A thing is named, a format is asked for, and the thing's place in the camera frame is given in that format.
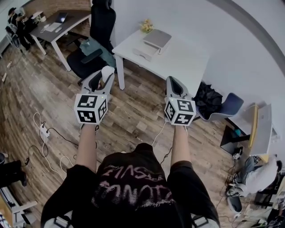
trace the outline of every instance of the white wall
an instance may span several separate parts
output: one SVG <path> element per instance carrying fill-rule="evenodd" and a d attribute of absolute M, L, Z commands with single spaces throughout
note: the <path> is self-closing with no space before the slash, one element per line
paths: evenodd
<path fill-rule="evenodd" d="M 278 44 L 285 53 L 285 3 L 282 0 L 233 0 L 251 16 Z"/>
<path fill-rule="evenodd" d="M 115 44 L 120 44 L 130 34 L 139 29 L 139 24 L 145 19 L 148 0 L 113 0 L 116 11 Z"/>
<path fill-rule="evenodd" d="M 259 0 L 255 1 L 254 7 L 259 9 Z M 121 31 L 116 37 L 119 41 L 134 31 L 139 20 L 149 17 L 155 27 L 164 30 L 171 27 L 178 36 L 204 47 L 211 57 L 203 79 L 221 91 L 224 98 L 234 92 L 244 99 L 242 110 L 253 102 L 272 103 L 274 121 L 285 137 L 285 77 L 266 48 L 228 13 L 206 0 L 124 0 L 123 3 L 115 0 L 115 11 L 120 22 L 116 26 L 116 30 Z M 278 21 L 275 24 L 277 31 L 284 20 L 279 21 L 281 15 L 271 16 L 273 21 Z M 237 115 L 233 121 L 250 133 L 250 124 L 241 115 Z M 283 139 L 273 144 L 270 151 L 277 153 L 285 162 L 284 148 Z"/>
<path fill-rule="evenodd" d="M 18 8 L 27 3 L 29 0 L 1 0 L 0 1 L 0 41 L 5 37 L 7 26 L 8 12 L 12 7 Z"/>

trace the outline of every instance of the wooden floor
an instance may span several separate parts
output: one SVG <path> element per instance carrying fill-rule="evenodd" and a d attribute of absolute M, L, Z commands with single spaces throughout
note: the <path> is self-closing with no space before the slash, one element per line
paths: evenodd
<path fill-rule="evenodd" d="M 61 48 L 66 57 L 70 51 Z M 7 64 L 12 61 L 10 69 Z M 66 72 L 51 46 L 44 56 L 37 46 L 33 46 L 22 55 L 18 49 L 9 47 L 0 60 L 0 74 L 8 76 L 0 89 L 0 149 L 9 154 L 9 161 L 21 160 L 28 156 L 31 145 L 41 149 L 42 141 L 36 124 L 33 122 L 35 112 L 41 114 L 41 121 L 46 121 L 47 128 L 57 129 L 65 138 L 78 143 L 80 126 L 76 121 L 73 104 L 78 77 L 71 71 Z M 100 126 L 97 138 L 98 160 L 114 152 L 131 152 L 141 142 L 152 144 L 163 124 L 163 105 L 165 81 L 146 70 L 125 61 L 125 90 L 120 90 L 117 78 L 113 85 L 109 102 L 109 111 Z M 220 191 L 227 178 L 227 171 L 233 165 L 232 158 L 220 148 L 225 123 L 203 122 L 198 120 L 190 125 L 189 144 L 193 167 L 205 184 L 209 195 L 217 205 Z M 166 124 L 154 144 L 154 152 L 159 161 L 172 146 L 174 128 Z M 63 140 L 54 131 L 47 141 L 48 160 L 52 167 L 65 174 L 59 167 L 63 155 L 73 156 L 76 148 Z M 71 167 L 64 159 L 64 169 Z M 170 157 L 164 163 L 166 174 L 170 169 Z M 37 150 L 30 150 L 30 163 L 23 170 L 28 176 L 27 187 L 14 183 L 12 191 L 20 202 L 36 200 L 38 205 L 33 213 L 40 220 L 42 208 L 47 199 L 60 186 L 62 179 L 51 171 L 46 160 Z M 233 221 L 225 198 L 218 206 L 219 216 L 228 216 Z M 240 219 L 233 224 L 236 227 Z M 227 217 L 220 218 L 222 227 L 231 227 Z M 250 226 L 250 223 L 239 227 Z"/>

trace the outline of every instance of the white desk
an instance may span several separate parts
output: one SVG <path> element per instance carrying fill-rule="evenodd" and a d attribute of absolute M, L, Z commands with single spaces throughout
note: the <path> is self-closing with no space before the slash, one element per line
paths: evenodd
<path fill-rule="evenodd" d="M 40 16 L 42 13 L 43 13 L 42 11 L 35 12 L 32 16 L 32 19 L 34 20 L 36 17 Z"/>
<path fill-rule="evenodd" d="M 190 46 L 173 34 L 169 46 L 162 55 L 156 55 L 151 61 L 133 53 L 132 49 L 146 34 L 136 31 L 113 49 L 115 54 L 120 89 L 125 88 L 124 68 L 122 59 L 125 58 L 149 71 L 166 79 L 173 76 L 180 80 L 195 96 L 207 66 L 209 55 L 203 50 Z"/>

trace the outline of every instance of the clutter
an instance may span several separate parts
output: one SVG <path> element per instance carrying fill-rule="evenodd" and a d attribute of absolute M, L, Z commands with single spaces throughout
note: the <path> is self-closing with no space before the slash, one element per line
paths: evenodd
<path fill-rule="evenodd" d="M 219 112 L 222 107 L 223 96 L 211 89 L 211 85 L 206 85 L 205 82 L 201 82 L 197 95 L 194 97 L 196 106 L 199 108 L 200 114 L 209 119 L 212 113 Z"/>

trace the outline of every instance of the black t-shirt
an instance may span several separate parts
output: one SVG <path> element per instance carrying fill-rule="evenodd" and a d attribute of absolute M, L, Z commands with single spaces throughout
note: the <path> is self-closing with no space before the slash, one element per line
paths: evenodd
<path fill-rule="evenodd" d="M 107 156 L 97 173 L 75 165 L 44 206 L 41 225 L 73 210 L 73 227 L 191 227 L 191 213 L 219 223 L 190 162 L 171 167 L 166 181 L 152 146 Z"/>
<path fill-rule="evenodd" d="M 17 17 L 18 17 L 18 14 L 14 13 L 14 15 L 8 19 L 8 23 L 15 25 L 18 29 L 23 29 L 24 24 L 22 21 L 16 21 Z"/>

